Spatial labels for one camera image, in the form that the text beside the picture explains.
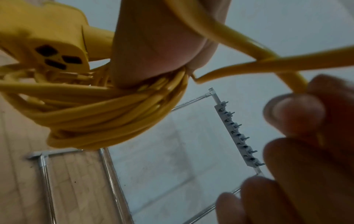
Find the tiled floor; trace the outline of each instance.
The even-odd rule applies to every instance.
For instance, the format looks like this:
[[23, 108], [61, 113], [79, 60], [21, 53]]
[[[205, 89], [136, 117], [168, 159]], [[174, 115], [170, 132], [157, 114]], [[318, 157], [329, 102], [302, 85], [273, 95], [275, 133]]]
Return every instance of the tiled floor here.
[[[12, 62], [0, 52], [0, 65]], [[48, 132], [0, 97], [0, 224], [48, 223], [37, 161], [24, 158], [48, 149]], [[50, 164], [58, 223], [118, 223], [97, 151], [54, 156]]]

